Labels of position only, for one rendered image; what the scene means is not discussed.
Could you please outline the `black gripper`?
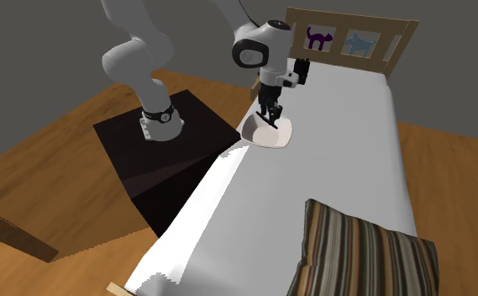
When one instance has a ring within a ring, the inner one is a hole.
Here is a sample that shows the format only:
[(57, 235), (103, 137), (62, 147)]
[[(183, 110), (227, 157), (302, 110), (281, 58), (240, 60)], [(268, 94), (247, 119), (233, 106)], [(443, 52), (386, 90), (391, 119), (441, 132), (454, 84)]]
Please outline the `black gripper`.
[(265, 117), (269, 113), (268, 123), (277, 129), (275, 122), (281, 117), (282, 106), (276, 104), (281, 96), (282, 87), (260, 84), (258, 114)]

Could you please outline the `brown striped pillow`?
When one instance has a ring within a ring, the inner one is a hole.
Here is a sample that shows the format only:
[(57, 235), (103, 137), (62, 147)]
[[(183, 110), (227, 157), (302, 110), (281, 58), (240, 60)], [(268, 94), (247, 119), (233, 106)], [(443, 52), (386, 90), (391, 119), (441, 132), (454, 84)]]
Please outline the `brown striped pillow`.
[(287, 296), (439, 296), (436, 246), (310, 198)]

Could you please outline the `wooden bed with white sheet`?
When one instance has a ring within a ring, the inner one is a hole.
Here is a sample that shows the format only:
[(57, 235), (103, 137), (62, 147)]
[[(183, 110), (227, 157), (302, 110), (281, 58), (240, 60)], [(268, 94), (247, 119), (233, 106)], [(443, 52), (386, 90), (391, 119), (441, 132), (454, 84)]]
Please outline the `wooden bed with white sheet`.
[(291, 54), (312, 61), (282, 97), (279, 149), (240, 141), (218, 153), (116, 296), (286, 296), (309, 198), (414, 235), (387, 80), (418, 22), (288, 8)]

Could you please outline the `dark robot stand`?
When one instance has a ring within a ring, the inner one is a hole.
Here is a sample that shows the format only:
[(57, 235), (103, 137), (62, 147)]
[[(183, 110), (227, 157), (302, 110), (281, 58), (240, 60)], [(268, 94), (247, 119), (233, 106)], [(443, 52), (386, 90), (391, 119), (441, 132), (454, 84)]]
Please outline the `dark robot stand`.
[(162, 236), (217, 157), (240, 140), (239, 132), (188, 90), (171, 96), (185, 120), (180, 135), (144, 138), (141, 108), (94, 125), (135, 208)]

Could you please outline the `white bowl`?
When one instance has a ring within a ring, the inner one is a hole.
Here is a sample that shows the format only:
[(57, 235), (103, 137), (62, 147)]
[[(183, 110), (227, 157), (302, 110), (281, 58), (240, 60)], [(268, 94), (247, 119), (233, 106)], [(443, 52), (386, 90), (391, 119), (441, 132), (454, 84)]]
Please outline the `white bowl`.
[(292, 122), (288, 118), (279, 118), (274, 124), (258, 112), (246, 117), (240, 134), (243, 140), (265, 148), (279, 149), (288, 145), (292, 137)]

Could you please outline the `black blocky object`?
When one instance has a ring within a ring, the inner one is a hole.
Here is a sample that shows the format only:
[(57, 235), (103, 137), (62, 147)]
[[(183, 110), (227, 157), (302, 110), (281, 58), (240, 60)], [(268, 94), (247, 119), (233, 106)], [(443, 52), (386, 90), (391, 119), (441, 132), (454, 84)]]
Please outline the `black blocky object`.
[(304, 85), (309, 72), (310, 60), (297, 58), (294, 63), (293, 71), (298, 75), (298, 83)]

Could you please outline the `brown wooden board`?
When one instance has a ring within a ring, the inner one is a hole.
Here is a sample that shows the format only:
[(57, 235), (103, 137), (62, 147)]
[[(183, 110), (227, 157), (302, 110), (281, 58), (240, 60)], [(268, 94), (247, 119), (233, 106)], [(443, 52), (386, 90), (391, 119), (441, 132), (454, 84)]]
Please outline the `brown wooden board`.
[(25, 230), (0, 216), (0, 242), (43, 262), (51, 262), (59, 253)]

